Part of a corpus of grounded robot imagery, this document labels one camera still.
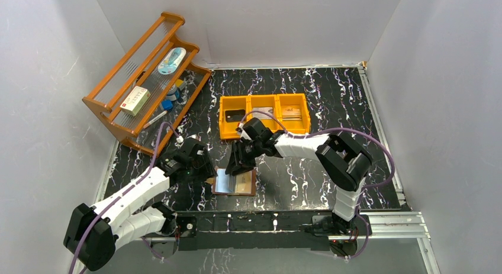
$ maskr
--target white container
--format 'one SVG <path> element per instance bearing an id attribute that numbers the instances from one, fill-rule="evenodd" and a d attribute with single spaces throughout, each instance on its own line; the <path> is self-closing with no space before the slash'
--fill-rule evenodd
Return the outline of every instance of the white container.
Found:
<path id="1" fill-rule="evenodd" d="M 135 86 L 120 105 L 120 109 L 127 114 L 136 116 L 149 97 L 150 92 L 147 89 Z"/>
<path id="2" fill-rule="evenodd" d="M 174 73 L 181 61 L 183 61 L 185 54 L 186 50 L 182 47 L 171 49 L 164 60 L 157 66 L 157 71 L 163 75 Z"/>

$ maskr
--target shelf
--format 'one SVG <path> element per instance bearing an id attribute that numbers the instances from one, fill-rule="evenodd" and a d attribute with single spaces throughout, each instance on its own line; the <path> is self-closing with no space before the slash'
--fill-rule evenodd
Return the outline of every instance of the shelf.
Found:
<path id="1" fill-rule="evenodd" d="M 159 128 L 162 122 L 167 121 L 170 123 L 175 123 L 176 119 L 181 115 L 181 112 L 190 98 L 193 97 L 195 91 L 197 90 L 197 86 L 200 83 L 203 76 L 199 74 L 195 74 L 194 72 L 189 72 L 186 74 L 184 81 L 186 81 L 186 88 L 180 92 L 180 98 L 177 101 L 173 102 L 173 108 L 166 115 L 164 115 L 161 119 L 157 120 L 154 124 L 148 126 L 146 129 L 143 129 L 138 137 L 134 139 L 134 141 L 147 149 L 152 149 L 155 147 L 155 140 L 157 139 L 157 135 L 159 132 Z M 163 109 L 161 107 L 157 107 L 152 116 L 148 119 L 150 121 L 155 116 L 159 115 Z M 169 127 L 166 127 L 161 132 L 161 139 L 163 139 L 169 132 Z"/>
<path id="2" fill-rule="evenodd" d="M 148 91 L 151 93 L 150 98 L 145 102 L 136 116 L 129 115 L 120 110 L 120 107 L 116 107 L 114 109 L 114 112 L 110 115 L 110 118 L 113 117 L 113 123 L 120 125 L 126 129 L 132 130 L 134 134 L 139 133 L 145 123 L 148 122 L 148 118 L 146 118 L 146 116 L 151 115 L 155 110 L 158 109 L 160 103 L 168 94 L 171 86 L 174 85 L 174 82 L 186 69 L 194 56 L 195 54 L 187 51 L 185 57 L 183 58 L 183 61 L 181 62 L 181 65 L 179 65 L 176 72 L 169 75 L 163 75 L 157 71 L 157 65 L 160 62 L 152 64 L 152 66 L 155 68 L 151 71 L 150 75 L 145 74 L 146 76 L 142 78 L 144 79 L 143 83 L 140 83 L 141 81 L 138 82 L 138 85 L 148 89 Z"/>
<path id="3" fill-rule="evenodd" d="M 156 111 L 159 112 L 160 102 L 175 85 L 175 81 L 185 70 L 202 76 L 197 85 L 192 82 L 192 85 L 185 89 L 188 94 L 191 94 L 187 95 L 186 104 L 181 103 L 175 107 L 175 112 L 179 113 L 173 122 L 174 127 L 181 122 L 195 97 L 211 76 L 211 71 L 208 69 L 192 64 L 194 56 L 199 52 L 199 47 L 184 42 L 176 36 L 176 31 L 184 23 L 185 19 L 182 16 L 163 12 L 92 92 L 82 98 L 85 105 L 121 144 L 152 155 L 153 147 L 147 144 L 147 136 L 142 134 L 139 137 L 139 135 L 145 123 L 156 115 Z M 176 47 L 186 50 L 180 65 L 172 74 L 160 74 L 157 71 L 158 64 L 172 48 Z M 150 97 L 138 114 L 132 116 L 122 112 L 120 105 L 135 86 L 148 89 Z M 159 151 L 164 148 L 171 134 L 170 131 L 163 136 Z"/>

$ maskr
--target orange wooden rack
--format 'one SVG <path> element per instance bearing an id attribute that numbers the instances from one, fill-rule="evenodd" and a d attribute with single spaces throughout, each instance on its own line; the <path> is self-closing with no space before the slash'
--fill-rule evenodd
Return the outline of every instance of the orange wooden rack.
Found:
<path id="1" fill-rule="evenodd" d="M 192 63 L 194 56 L 199 52 L 199 47 L 184 42 L 176 36 L 176 31 L 184 23 L 185 19 L 182 16 L 163 12 L 96 88 L 82 99 L 121 144 L 153 155 L 153 149 L 138 143 L 137 139 L 143 126 L 151 119 L 175 81 L 185 70 L 202 75 L 202 80 L 172 123 L 174 127 L 177 127 L 209 79 L 211 71 Z M 186 55 L 176 72 L 161 75 L 156 68 L 167 53 L 175 47 L 186 49 Z M 133 117 L 122 112 L 120 104 L 135 85 L 147 88 L 151 96 L 140 112 Z M 171 135 L 172 131 L 169 130 L 162 138 L 159 153 Z"/>

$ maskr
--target white backdrop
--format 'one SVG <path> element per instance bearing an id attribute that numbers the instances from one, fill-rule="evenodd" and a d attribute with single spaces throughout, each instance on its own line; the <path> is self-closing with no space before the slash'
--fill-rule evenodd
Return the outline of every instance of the white backdrop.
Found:
<path id="1" fill-rule="evenodd" d="M 500 273 L 502 0 L 401 0 L 368 63 L 442 274 Z"/>
<path id="2" fill-rule="evenodd" d="M 123 56 L 96 0 L 0 0 L 0 273 L 67 273 L 114 138 L 83 104 Z"/>
<path id="3" fill-rule="evenodd" d="M 399 0 L 98 0 L 127 51 L 162 11 L 206 67 L 347 64 L 368 60 Z"/>

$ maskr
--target small bottle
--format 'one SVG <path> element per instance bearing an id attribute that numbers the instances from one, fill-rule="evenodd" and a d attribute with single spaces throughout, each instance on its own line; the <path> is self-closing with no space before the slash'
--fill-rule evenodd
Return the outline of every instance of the small bottle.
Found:
<path id="1" fill-rule="evenodd" d="M 179 90 L 176 84 L 173 84 L 171 89 L 168 92 L 168 95 L 166 96 L 166 99 L 169 101 L 177 101 L 179 98 Z"/>

